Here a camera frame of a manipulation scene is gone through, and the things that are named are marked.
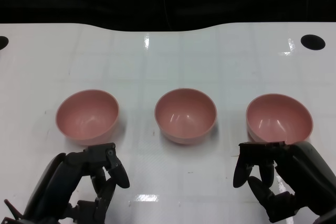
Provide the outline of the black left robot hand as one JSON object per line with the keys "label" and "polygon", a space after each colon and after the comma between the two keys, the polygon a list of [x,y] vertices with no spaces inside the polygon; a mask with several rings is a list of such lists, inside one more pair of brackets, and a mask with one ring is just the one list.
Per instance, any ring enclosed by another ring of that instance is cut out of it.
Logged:
{"label": "black left robot hand", "polygon": [[[94,201],[70,204],[80,180],[89,176]],[[104,223],[116,186],[129,188],[128,175],[114,143],[89,146],[82,152],[58,154],[46,167],[32,193],[23,219],[34,223],[71,218],[75,223]]]}

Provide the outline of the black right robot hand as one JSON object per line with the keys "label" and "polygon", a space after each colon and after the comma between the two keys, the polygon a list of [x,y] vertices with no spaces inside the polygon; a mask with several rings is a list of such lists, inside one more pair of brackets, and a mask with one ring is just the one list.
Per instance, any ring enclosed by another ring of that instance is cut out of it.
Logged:
{"label": "black right robot hand", "polygon": [[309,142],[241,143],[233,186],[248,183],[272,223],[308,207],[335,223],[335,174]]}

